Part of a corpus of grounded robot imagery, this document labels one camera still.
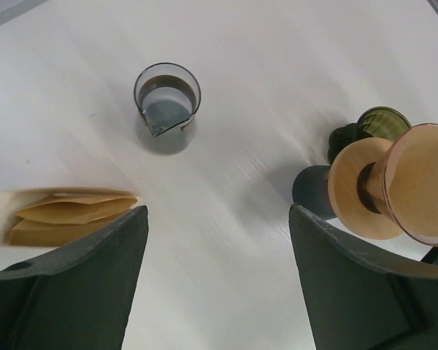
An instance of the white table surface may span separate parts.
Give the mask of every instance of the white table surface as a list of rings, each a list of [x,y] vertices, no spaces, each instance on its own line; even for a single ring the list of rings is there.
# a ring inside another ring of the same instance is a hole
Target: white table surface
[[[189,68],[203,92],[192,144],[170,156],[135,128],[134,80],[159,61]],[[0,26],[0,190],[144,195],[125,350],[311,350],[292,181],[326,163],[333,128],[376,105],[438,123],[427,0],[50,0]],[[428,250],[406,236],[377,244]],[[0,248],[0,268],[40,252]]]

